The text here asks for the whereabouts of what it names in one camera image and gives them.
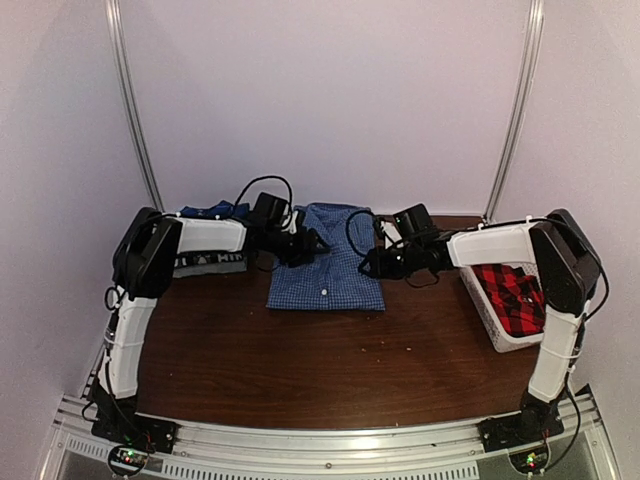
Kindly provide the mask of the blue small-check long sleeve shirt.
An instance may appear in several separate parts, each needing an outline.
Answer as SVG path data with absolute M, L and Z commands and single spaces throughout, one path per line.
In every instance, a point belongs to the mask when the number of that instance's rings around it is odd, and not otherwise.
M 330 252 L 296 268 L 278 265 L 272 273 L 267 307 L 383 312 L 386 305 L 380 282 L 357 269 L 362 256 L 375 244 L 370 209 L 316 202 L 296 210 L 304 214 L 303 225 L 315 229 Z

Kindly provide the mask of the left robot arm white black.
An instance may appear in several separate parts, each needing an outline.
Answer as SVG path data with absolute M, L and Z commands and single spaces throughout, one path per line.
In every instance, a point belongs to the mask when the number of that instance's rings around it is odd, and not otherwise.
M 144 433 L 143 421 L 135 415 L 138 366 L 149 320 L 172 283 L 178 257 L 266 252 L 287 267 L 306 265 L 330 247 L 303 219 L 300 211 L 281 219 L 256 212 L 226 219 L 189 218 L 152 208 L 138 212 L 114 254 L 112 285 L 105 293 L 111 318 L 92 388 L 99 422 L 121 443 L 133 444 Z

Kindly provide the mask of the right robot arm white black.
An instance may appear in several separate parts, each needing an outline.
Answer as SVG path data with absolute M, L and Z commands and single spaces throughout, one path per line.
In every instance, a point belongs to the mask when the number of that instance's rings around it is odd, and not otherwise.
M 442 230 L 418 204 L 396 214 L 394 223 L 397 238 L 361 254 L 361 274 L 401 280 L 421 270 L 438 275 L 485 264 L 536 267 L 545 325 L 521 412 L 512 423 L 519 440 L 535 440 L 550 426 L 554 408 L 568 391 L 587 323 L 597 312 L 591 301 L 597 285 L 608 281 L 599 255 L 566 209 L 540 218 Z

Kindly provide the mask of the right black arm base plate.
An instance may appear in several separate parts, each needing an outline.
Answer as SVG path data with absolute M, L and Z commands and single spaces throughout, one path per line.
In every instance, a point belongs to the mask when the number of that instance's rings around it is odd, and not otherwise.
M 487 418 L 477 428 L 486 453 L 542 442 L 565 431 L 560 419 L 552 418 L 540 424 L 525 419 L 522 413 Z

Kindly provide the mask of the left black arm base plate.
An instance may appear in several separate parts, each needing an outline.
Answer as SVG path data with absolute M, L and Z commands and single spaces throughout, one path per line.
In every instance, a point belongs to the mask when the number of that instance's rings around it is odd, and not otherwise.
M 149 453 L 171 454 L 177 439 L 178 425 L 173 421 L 135 415 L 133 421 L 100 415 L 91 433 L 114 443 Z

